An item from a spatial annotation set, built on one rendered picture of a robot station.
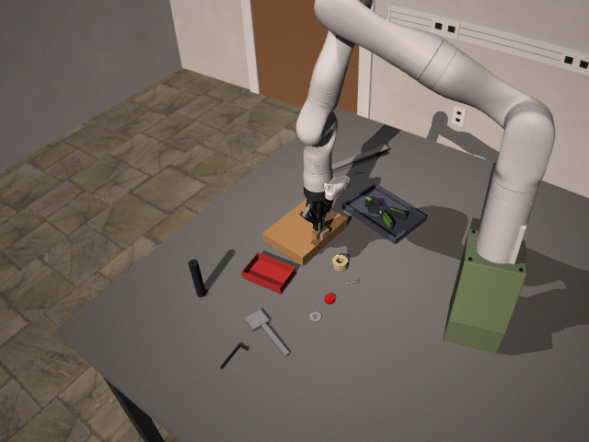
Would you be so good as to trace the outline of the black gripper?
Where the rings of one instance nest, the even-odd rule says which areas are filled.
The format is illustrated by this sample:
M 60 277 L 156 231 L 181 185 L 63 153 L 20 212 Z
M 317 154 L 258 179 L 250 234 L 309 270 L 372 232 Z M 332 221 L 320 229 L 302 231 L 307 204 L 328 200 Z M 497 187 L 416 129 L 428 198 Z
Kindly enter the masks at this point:
M 334 200 L 325 198 L 325 192 L 311 192 L 304 187 L 306 210 L 300 215 L 313 224 L 313 229 L 320 231 L 324 228 L 326 213 L 329 213 Z M 328 205 L 329 204 L 329 205 Z

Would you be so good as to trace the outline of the cream ring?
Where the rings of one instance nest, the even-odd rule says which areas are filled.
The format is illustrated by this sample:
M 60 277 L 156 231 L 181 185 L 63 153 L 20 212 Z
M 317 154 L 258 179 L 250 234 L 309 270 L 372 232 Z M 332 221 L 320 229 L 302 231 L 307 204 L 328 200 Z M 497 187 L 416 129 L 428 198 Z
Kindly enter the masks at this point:
M 338 263 L 341 262 L 341 263 Z M 348 260 L 343 255 L 336 255 L 332 259 L 332 267 L 336 271 L 344 271 L 348 266 Z

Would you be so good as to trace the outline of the light brown wooden board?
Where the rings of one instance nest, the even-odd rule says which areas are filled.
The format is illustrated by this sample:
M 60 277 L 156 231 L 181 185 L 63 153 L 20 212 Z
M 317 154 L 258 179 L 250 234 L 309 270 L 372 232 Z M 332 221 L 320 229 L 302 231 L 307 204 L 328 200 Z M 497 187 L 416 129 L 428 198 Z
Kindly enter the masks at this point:
M 330 210 L 325 217 L 327 228 L 320 234 L 320 238 L 315 240 L 311 238 L 313 224 L 300 215 L 305 210 L 306 199 L 262 233 L 265 243 L 301 265 L 305 265 L 348 224 L 347 217 Z

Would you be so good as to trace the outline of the red rectangular tray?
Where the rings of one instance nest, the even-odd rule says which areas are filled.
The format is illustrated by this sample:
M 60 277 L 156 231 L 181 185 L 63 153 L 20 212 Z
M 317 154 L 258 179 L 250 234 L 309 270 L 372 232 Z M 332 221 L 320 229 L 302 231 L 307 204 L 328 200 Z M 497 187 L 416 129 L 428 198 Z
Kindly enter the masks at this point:
M 295 276 L 295 267 L 258 253 L 242 270 L 242 278 L 281 294 Z

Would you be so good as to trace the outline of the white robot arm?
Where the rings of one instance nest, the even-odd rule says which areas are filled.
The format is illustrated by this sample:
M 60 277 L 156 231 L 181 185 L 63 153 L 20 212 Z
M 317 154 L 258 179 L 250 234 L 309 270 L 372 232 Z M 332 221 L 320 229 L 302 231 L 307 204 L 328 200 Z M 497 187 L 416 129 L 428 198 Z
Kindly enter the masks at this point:
M 515 264 L 555 141 L 549 108 L 443 38 L 381 17 L 371 10 L 372 3 L 315 1 L 316 17 L 328 35 L 295 128 L 306 145 L 304 187 L 334 200 L 351 184 L 348 176 L 333 177 L 331 152 L 338 130 L 333 111 L 357 44 L 436 94 L 482 111 L 504 129 L 475 248 L 490 262 Z

